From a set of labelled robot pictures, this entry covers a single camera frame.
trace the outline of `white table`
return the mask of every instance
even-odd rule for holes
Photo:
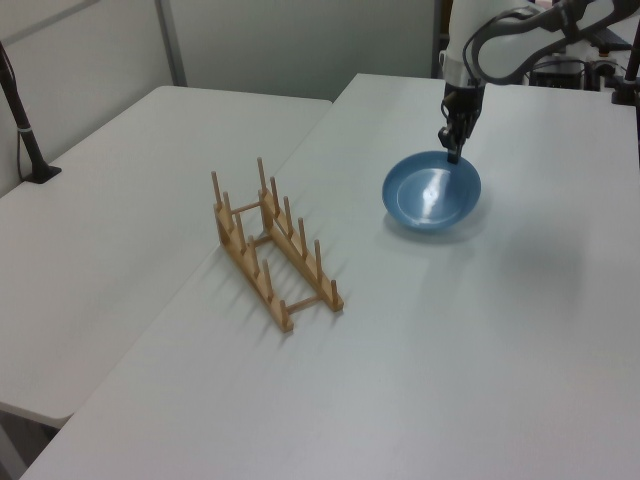
[[[0,200],[0,410],[60,427],[216,245],[210,171],[255,197],[329,102],[162,87]]]
[[[440,149],[442,91],[360,75],[278,173],[343,315],[283,336],[216,250],[24,479],[635,478],[635,110],[489,86],[464,151],[481,200],[421,236],[381,185]]]

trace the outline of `black cable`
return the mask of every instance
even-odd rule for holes
[[[9,73],[11,74],[11,80],[13,80],[14,85],[16,84],[16,73],[13,71],[13,65],[11,65],[11,60],[9,60],[9,56],[7,55],[7,52],[5,52],[4,48],[2,49],[2,58],[4,58],[4,61],[7,64],[7,67],[9,67]]]
[[[20,144],[22,142],[20,141],[20,132],[17,131],[16,133],[18,134],[17,135],[17,139],[18,139],[18,147],[17,147],[18,154],[16,155],[16,157],[17,157],[16,163],[18,164],[18,177],[20,177],[20,181],[21,182],[24,182],[24,177],[22,176],[22,167],[20,166]]]

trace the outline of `equipment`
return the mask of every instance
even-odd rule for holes
[[[18,133],[22,137],[24,146],[31,158],[32,173],[24,178],[26,182],[32,183],[45,183],[51,178],[55,177],[62,170],[58,167],[48,165],[42,158],[40,153],[40,147],[33,134],[33,129],[27,118],[27,113],[22,106],[22,101],[18,95],[18,87],[16,85],[16,79],[13,74],[13,68],[11,68],[11,62],[7,56],[7,52],[4,50],[2,43],[0,42],[0,84],[2,90],[7,97],[9,108],[13,113],[13,118],[18,126]]]
[[[640,0],[562,0],[549,10],[525,0],[455,0],[446,52],[438,134],[456,164],[471,137],[487,82],[519,82],[545,55],[640,13]]]

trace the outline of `gray floor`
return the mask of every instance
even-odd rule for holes
[[[0,427],[8,439],[13,443],[15,450],[25,466],[31,465],[42,453],[57,430],[51,427],[32,422],[15,415],[0,413]],[[7,458],[10,452],[0,452],[0,459]],[[16,475],[10,473],[16,470],[15,465],[3,465],[0,461],[0,480],[17,480]]]

